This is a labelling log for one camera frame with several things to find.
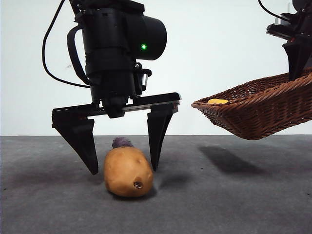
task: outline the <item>robotic arm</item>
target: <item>robotic arm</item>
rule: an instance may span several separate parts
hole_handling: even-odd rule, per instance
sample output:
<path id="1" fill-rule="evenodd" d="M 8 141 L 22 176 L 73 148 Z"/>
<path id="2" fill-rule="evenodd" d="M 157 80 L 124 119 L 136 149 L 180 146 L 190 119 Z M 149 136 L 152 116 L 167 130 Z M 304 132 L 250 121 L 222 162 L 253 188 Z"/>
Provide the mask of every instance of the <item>robotic arm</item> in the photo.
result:
<path id="1" fill-rule="evenodd" d="M 305 67 L 312 66 L 312 0 L 293 0 L 297 13 L 283 13 L 267 33 L 287 40 L 283 47 L 288 55 L 290 81 L 298 78 Z"/>
<path id="2" fill-rule="evenodd" d="M 61 1 L 49 30 L 64 1 Z M 168 124 L 178 111 L 181 97 L 178 93 L 141 97 L 152 72 L 143 69 L 136 59 L 155 60 L 161 56 L 167 42 L 164 24 L 145 16 L 144 5 L 131 0 L 70 0 L 70 5 L 78 25 L 67 35 L 68 51 L 76 75 L 87 86 L 73 85 L 90 88 L 92 103 L 54 109 L 52 127 L 73 147 L 90 172 L 96 174 L 94 120 L 88 117 L 108 115 L 117 118 L 128 111 L 151 109 L 147 123 L 151 163 L 156 170 Z M 49 30 L 43 42 L 43 64 L 47 73 L 56 78 L 48 72 L 44 60 Z M 86 73 L 75 46 L 78 30 L 82 30 L 83 35 Z"/>

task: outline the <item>toy food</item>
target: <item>toy food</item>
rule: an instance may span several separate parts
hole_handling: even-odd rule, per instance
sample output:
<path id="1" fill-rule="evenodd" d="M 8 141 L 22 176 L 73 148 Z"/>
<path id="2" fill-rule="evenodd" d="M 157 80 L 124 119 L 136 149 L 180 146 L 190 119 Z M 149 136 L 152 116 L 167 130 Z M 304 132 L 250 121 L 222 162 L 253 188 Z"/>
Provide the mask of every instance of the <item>toy food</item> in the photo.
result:
<path id="1" fill-rule="evenodd" d="M 113 147 L 104 160 L 106 189 L 123 197 L 147 194 L 153 186 L 153 172 L 144 153 L 120 137 L 114 140 Z"/>
<path id="2" fill-rule="evenodd" d="M 229 101 L 227 100 L 224 100 L 224 99 L 210 99 L 207 103 L 208 104 L 225 104 L 225 103 L 228 103 Z"/>

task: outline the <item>basket rim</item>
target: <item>basket rim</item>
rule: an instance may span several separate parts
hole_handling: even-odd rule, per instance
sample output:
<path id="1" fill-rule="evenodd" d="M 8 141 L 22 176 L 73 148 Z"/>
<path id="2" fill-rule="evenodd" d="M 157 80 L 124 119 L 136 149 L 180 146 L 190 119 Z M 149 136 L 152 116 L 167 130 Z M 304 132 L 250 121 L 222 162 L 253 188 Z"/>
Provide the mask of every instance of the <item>basket rim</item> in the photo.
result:
<path id="1" fill-rule="evenodd" d="M 249 95 L 247 97 L 242 97 L 242 98 L 237 98 L 237 99 L 234 99 L 234 100 L 229 100 L 229 102 L 227 102 L 227 103 L 223 103 L 223 104 L 222 103 L 208 104 L 208 103 L 204 103 L 204 102 L 201 101 L 203 99 L 211 99 L 214 96 L 221 95 L 221 94 L 223 94 L 225 92 L 231 91 L 233 89 L 236 89 L 236 88 L 238 88 L 240 86 L 249 84 L 251 82 L 255 82 L 255 81 L 258 81 L 258 80 L 261 80 L 261 79 L 266 79 L 266 78 L 288 76 L 289 73 L 284 73 L 284 74 L 280 74 L 280 75 L 272 76 L 272 77 L 265 77 L 265 78 L 260 78 L 260 79 L 254 79 L 252 81 L 249 81 L 249 82 L 246 82 L 244 84 L 238 85 L 238 86 L 236 86 L 234 88 L 230 88 L 230 89 L 228 89 L 226 91 L 223 91 L 221 93 L 214 94 L 214 95 L 211 95 L 209 97 L 201 98 L 201 99 L 195 101 L 192 104 L 192 107 L 197 108 L 197 107 L 200 106 L 202 108 L 206 107 L 206 108 L 217 108 L 217 109 L 219 109 L 219 108 L 222 108 L 222 107 L 229 107 L 229 106 L 233 106 L 234 107 L 234 106 L 241 105 L 241 104 L 252 104 L 252 103 L 255 104 L 255 103 L 261 102 L 263 100 L 269 99 L 271 97 L 277 96 L 280 93 L 292 91 L 292 90 L 294 90 L 294 89 L 296 89 L 298 87 L 302 87 L 302 86 L 311 84 L 312 83 L 312 67 L 310 67 L 308 69 L 305 69 L 305 72 L 308 73 L 308 74 L 304 75 L 302 77 L 299 77 L 299 78 L 297 78 L 294 81 L 289 81 L 289 82 L 282 83 L 281 85 L 268 88 L 268 89 L 266 89 L 266 90 L 264 90 L 262 92 L 255 93 L 255 94 Z"/>

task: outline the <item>black cable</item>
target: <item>black cable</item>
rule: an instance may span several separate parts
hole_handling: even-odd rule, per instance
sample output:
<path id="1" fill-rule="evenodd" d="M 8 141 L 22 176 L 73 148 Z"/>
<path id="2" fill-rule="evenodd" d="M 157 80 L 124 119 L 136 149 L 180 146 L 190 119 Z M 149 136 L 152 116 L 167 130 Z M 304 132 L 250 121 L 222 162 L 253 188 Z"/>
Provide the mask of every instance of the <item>black cable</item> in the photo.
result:
<path id="1" fill-rule="evenodd" d="M 63 82 L 65 84 L 70 84 L 70 85 L 73 85 L 73 86 L 78 86 L 78 87 L 83 87 L 83 88 L 90 88 L 88 85 L 82 85 L 82 84 L 76 84 L 76 83 L 72 83 L 72 82 L 69 82 L 69 81 L 65 81 L 65 80 L 62 80 L 62 79 L 59 79 L 57 78 L 56 76 L 54 76 L 53 74 L 51 74 L 47 68 L 47 65 L 46 65 L 46 62 L 45 62 L 45 45 L 46 45 L 46 41 L 47 41 L 47 38 L 51 32 L 51 29 L 53 28 L 53 25 L 55 23 L 55 20 L 57 19 L 58 15 L 59 15 L 59 12 L 64 4 L 65 0 L 61 0 L 59 6 L 58 6 L 58 9 L 57 11 L 55 12 L 55 15 L 52 19 L 52 22 L 48 28 L 48 31 L 46 32 L 45 36 L 44 36 L 44 39 L 43 39 L 43 44 L 42 44 L 42 63 L 43 63 L 43 67 L 46 71 L 46 73 L 52 77 L 53 79 L 56 79 L 57 81 L 60 81 L 60 82 Z"/>
<path id="2" fill-rule="evenodd" d="M 281 20 L 290 22 L 289 19 L 284 18 L 284 17 L 281 17 L 281 16 L 278 16 L 278 15 L 272 13 L 271 11 L 269 11 L 267 8 L 265 8 L 264 5 L 262 4 L 261 0 L 258 0 L 258 2 L 259 2 L 259 4 L 260 4 L 260 6 L 262 7 L 262 9 L 265 10 L 266 12 L 268 12 L 270 15 L 275 16 L 275 17 L 277 17 L 277 18 L 279 18 L 279 19 L 281 19 Z"/>

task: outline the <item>yellow object in basket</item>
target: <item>yellow object in basket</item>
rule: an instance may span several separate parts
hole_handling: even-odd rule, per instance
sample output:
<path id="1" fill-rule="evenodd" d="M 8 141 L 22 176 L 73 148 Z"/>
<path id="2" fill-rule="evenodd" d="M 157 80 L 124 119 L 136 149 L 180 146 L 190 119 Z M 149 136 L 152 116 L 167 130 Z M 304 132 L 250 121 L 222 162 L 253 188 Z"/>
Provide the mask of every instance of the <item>yellow object in basket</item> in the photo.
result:
<path id="1" fill-rule="evenodd" d="M 229 101 L 227 100 L 224 100 L 224 99 L 210 99 L 207 103 L 208 104 L 225 104 L 225 103 L 228 103 Z"/>

